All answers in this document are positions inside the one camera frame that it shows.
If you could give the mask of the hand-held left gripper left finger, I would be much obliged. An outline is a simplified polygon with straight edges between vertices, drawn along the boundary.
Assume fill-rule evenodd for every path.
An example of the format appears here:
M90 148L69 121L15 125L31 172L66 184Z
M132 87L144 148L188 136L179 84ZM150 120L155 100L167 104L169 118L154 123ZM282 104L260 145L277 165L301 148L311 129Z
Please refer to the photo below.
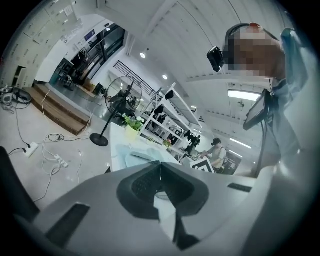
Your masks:
M160 188L160 162L152 161L121 171L126 174L117 186L117 199L132 216L145 220L158 220L154 207L155 195Z

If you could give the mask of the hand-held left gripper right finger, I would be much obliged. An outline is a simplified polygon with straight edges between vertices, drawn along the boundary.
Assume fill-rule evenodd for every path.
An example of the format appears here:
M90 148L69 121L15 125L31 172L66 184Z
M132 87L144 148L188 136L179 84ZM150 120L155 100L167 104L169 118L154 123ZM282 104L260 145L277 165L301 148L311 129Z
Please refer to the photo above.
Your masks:
M177 164L162 162L160 176L160 187L181 217L197 215L209 199L208 186Z

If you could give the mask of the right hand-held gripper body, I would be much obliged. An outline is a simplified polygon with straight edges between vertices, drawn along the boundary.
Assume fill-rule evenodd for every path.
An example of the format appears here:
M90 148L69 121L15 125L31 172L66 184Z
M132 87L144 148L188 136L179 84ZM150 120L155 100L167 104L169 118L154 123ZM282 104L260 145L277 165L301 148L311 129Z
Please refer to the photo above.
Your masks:
M203 171L203 172L215 173L210 160L206 157L191 162L190 167L192 169Z

